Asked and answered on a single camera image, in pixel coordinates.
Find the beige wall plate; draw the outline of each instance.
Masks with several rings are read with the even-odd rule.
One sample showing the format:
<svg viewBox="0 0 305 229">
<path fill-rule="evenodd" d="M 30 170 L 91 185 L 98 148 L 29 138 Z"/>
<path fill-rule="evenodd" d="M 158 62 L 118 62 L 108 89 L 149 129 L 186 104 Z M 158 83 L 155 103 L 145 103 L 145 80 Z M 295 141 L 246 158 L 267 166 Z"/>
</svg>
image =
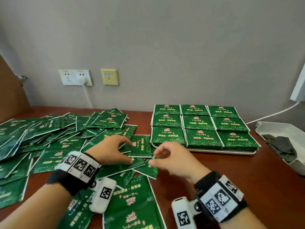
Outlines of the beige wall plate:
<svg viewBox="0 0 305 229">
<path fill-rule="evenodd" d="M 119 79 L 117 77 L 116 69 L 101 69 L 101 71 L 102 71 L 102 78 L 104 85 L 112 85 L 112 86 L 119 85 Z"/>
</svg>

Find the hand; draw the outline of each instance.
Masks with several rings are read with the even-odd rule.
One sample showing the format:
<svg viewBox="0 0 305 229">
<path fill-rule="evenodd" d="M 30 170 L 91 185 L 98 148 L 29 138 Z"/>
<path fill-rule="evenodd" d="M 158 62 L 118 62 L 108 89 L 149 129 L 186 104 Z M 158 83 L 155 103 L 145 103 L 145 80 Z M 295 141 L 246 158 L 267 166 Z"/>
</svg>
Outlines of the hand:
<svg viewBox="0 0 305 229">
<path fill-rule="evenodd" d="M 125 136 L 118 134 L 112 136 L 105 136 L 105 139 L 88 149 L 86 153 L 93 156 L 102 165 L 112 165 L 117 163 L 124 163 L 131 165 L 133 160 L 120 153 L 118 150 L 120 143 L 131 145 L 130 140 Z"/>
<path fill-rule="evenodd" d="M 157 159 L 149 160 L 149 165 L 166 169 L 170 174 L 185 177 L 193 184 L 211 172 L 190 151 L 177 142 L 162 143 L 155 150 L 154 155 L 157 156 Z"/>
</svg>

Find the left hand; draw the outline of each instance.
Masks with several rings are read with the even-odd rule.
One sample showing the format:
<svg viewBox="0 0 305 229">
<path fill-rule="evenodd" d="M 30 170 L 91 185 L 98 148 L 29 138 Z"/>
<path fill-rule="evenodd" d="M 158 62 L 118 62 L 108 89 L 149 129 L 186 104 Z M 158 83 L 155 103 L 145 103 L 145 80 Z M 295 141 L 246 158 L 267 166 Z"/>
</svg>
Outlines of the left hand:
<svg viewBox="0 0 305 229">
<path fill-rule="evenodd" d="M 86 153 L 93 156 L 102 165 L 112 165 L 117 163 L 124 163 L 131 165 L 133 160 L 120 153 L 118 150 L 120 143 L 131 145 L 130 140 L 125 136 L 118 134 L 112 136 L 105 136 L 105 139 L 88 149 Z"/>
</svg>

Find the white power cord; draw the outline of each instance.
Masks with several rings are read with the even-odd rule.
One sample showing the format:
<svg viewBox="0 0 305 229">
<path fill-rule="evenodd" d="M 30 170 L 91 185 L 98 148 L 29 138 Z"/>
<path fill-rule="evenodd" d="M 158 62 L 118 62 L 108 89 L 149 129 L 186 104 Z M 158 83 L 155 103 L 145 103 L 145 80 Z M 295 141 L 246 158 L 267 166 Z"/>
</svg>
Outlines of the white power cord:
<svg viewBox="0 0 305 229">
<path fill-rule="evenodd" d="M 282 113 L 282 112 L 288 111 L 289 109 L 292 109 L 293 107 L 297 106 L 299 103 L 300 103 L 300 102 L 296 102 L 296 103 L 295 103 L 294 105 L 292 105 L 290 108 L 287 108 L 287 109 L 285 109 L 285 110 L 283 110 L 283 111 L 274 113 L 274 114 L 269 115 L 269 116 L 266 116 L 266 117 L 259 118 L 259 119 L 254 120 L 254 121 L 250 121 L 250 122 L 248 122 L 247 124 L 253 123 L 253 122 L 255 122 L 255 121 L 260 121 L 260 120 L 262 120 L 262 119 L 265 119 L 265 118 L 268 118 L 268 117 L 272 117 L 272 116 L 275 116 L 275 115 L 280 114 L 280 113 Z"/>
<path fill-rule="evenodd" d="M 88 96 L 88 93 L 87 93 L 87 88 L 86 88 L 86 85 L 85 85 L 87 83 L 87 79 L 85 77 L 78 78 L 78 83 L 83 86 L 84 92 L 85 92 L 85 96 L 87 98 L 87 101 L 89 103 L 90 108 L 92 109 L 93 106 L 92 106 L 92 103 L 91 103 L 91 101 L 89 99 L 89 96 Z"/>
</svg>

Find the right hand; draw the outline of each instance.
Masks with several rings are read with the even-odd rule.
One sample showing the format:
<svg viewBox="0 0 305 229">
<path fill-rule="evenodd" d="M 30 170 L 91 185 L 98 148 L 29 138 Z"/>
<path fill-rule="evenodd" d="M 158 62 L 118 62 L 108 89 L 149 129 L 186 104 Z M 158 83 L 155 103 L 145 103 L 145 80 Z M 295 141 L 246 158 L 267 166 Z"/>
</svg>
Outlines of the right hand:
<svg viewBox="0 0 305 229">
<path fill-rule="evenodd" d="M 155 150 L 154 155 L 157 159 L 149 160 L 149 165 L 166 169 L 170 174 L 185 177 L 193 184 L 211 172 L 177 142 L 162 143 Z"/>
</svg>

